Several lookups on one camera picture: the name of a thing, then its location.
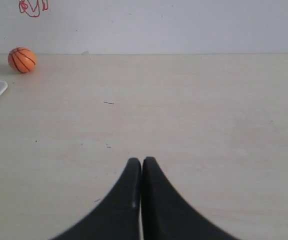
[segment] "black plastic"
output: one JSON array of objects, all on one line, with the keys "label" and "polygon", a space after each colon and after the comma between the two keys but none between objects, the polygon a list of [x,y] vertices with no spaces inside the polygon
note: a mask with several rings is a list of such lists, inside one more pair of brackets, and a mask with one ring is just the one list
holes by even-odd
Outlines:
[{"label": "black plastic", "polygon": [[102,202],[53,240],[139,240],[140,183],[141,163],[131,158]]},{"label": "black plastic", "polygon": [[153,157],[143,162],[141,210],[145,240],[237,240],[195,211]]}]

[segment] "white table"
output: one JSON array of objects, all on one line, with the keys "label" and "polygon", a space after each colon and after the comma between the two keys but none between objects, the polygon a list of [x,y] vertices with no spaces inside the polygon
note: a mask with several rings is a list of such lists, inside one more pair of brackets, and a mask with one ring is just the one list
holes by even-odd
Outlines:
[{"label": "white table", "polygon": [[229,233],[288,240],[288,55],[0,55],[0,80],[0,240],[54,237],[145,156]]}]

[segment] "small toy basketball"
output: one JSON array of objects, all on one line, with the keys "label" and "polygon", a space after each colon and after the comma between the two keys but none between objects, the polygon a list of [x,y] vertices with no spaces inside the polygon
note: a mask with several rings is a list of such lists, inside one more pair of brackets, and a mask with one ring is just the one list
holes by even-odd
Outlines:
[{"label": "small toy basketball", "polygon": [[25,47],[14,48],[8,54],[8,64],[12,69],[21,74],[32,71],[37,62],[34,52]]}]

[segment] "red drawing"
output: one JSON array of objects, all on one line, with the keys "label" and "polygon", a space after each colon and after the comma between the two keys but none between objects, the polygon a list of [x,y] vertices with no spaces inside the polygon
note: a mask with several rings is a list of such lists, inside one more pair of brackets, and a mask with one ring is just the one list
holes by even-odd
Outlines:
[{"label": "red drawing", "polygon": [[30,1],[31,0],[19,0],[18,8],[21,14],[26,13],[31,18],[38,18],[41,15],[40,1],[42,11],[49,9],[48,0],[36,0],[35,6],[33,6]]}]

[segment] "white wall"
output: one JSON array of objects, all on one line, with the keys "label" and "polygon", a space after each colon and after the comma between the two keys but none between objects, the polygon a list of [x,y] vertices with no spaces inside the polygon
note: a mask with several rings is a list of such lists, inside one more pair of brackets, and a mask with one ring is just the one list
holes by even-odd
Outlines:
[{"label": "white wall", "polygon": [[0,0],[0,53],[288,53],[288,0],[49,0],[38,18],[18,2]]}]

